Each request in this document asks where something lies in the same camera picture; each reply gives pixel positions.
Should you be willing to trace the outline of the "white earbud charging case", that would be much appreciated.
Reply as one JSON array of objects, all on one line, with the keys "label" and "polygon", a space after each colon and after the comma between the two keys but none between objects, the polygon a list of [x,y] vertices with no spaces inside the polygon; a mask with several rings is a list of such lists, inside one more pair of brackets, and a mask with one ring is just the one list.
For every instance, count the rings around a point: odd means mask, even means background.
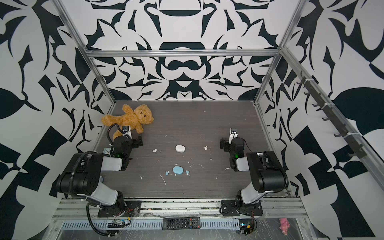
[{"label": "white earbud charging case", "polygon": [[186,147],[183,146],[183,145],[176,145],[176,146],[175,146],[175,150],[176,150],[178,153],[184,153],[185,150],[186,150]]}]

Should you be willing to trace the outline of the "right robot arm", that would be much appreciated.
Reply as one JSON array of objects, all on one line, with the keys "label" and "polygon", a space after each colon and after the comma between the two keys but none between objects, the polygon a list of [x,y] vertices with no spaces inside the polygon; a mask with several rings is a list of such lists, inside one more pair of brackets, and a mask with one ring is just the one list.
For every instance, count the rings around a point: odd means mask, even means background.
[{"label": "right robot arm", "polygon": [[220,148],[230,154],[230,167],[236,172],[249,172],[250,184],[237,195],[239,206],[252,205],[268,194],[283,191],[289,185],[288,177],[273,151],[245,153],[242,138],[220,140]]}]

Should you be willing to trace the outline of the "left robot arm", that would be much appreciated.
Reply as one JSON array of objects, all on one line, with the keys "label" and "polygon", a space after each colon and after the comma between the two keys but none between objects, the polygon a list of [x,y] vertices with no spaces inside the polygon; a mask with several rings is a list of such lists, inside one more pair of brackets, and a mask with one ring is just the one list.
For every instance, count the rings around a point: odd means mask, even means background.
[{"label": "left robot arm", "polygon": [[102,172],[122,172],[130,163],[133,149],[143,145],[142,136],[117,137],[110,154],[86,152],[75,154],[56,181],[57,191],[74,199],[85,200],[92,206],[126,208],[123,194],[102,183]]}]

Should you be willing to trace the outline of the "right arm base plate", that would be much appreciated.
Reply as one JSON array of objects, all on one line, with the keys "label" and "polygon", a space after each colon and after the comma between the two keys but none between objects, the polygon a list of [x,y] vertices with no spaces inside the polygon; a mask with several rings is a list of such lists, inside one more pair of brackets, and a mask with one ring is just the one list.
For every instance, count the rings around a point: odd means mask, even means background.
[{"label": "right arm base plate", "polygon": [[240,205],[235,200],[222,200],[219,212],[224,217],[235,216],[255,216],[260,217],[263,215],[261,203]]}]

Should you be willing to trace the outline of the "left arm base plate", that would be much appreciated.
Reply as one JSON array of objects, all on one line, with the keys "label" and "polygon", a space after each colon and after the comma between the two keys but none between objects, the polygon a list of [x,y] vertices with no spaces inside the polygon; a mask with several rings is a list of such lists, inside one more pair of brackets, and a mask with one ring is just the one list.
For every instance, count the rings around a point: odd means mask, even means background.
[{"label": "left arm base plate", "polygon": [[101,206],[98,212],[99,218],[133,217],[141,211],[141,201],[125,201],[124,204],[116,203],[113,206]]}]

